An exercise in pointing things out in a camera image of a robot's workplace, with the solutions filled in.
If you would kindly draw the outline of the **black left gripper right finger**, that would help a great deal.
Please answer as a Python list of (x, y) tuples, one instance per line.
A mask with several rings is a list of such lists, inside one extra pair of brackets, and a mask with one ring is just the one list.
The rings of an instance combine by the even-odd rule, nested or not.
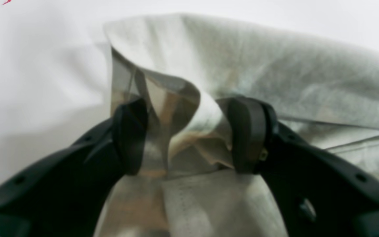
[(379, 237), (379, 180), (308, 144), (265, 102), (231, 98), (238, 174), (260, 175), (290, 237)]

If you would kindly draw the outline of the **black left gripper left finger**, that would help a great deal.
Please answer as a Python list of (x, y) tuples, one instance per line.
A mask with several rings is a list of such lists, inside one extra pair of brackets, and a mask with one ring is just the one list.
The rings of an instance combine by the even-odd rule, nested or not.
[(114, 185), (141, 168), (147, 126), (135, 98), (1, 184), (0, 237), (92, 237)]

